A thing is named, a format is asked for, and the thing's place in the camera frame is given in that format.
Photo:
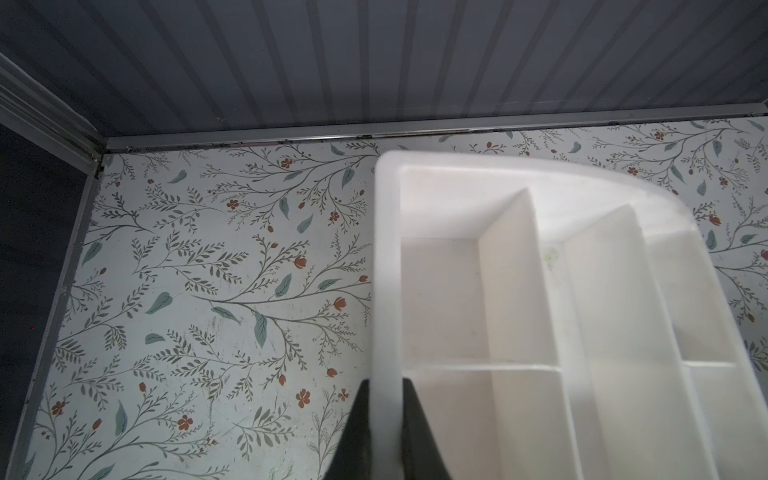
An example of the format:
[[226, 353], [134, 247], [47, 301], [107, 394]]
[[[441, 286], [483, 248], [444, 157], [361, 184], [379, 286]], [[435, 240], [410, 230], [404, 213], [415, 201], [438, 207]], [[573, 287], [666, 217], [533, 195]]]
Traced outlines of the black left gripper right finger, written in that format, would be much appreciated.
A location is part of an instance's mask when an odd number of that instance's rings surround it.
[[449, 480], [451, 478], [415, 386], [408, 378], [403, 379], [401, 457], [405, 479]]

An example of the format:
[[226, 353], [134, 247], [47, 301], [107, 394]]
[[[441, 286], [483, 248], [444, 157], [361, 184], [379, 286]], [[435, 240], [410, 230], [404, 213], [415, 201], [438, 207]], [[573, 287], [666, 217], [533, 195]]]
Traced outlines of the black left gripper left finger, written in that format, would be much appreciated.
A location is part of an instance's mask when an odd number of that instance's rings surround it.
[[366, 480], [371, 471], [369, 380], [358, 388], [352, 408], [324, 480]]

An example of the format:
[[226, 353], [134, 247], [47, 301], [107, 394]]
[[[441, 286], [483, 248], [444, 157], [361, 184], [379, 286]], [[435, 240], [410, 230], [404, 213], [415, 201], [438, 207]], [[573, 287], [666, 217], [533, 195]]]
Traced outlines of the white plastic drawer organizer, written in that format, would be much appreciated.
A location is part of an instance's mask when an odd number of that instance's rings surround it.
[[370, 423], [401, 479], [404, 380], [455, 479], [763, 479], [767, 406], [691, 210], [563, 161], [375, 166]]

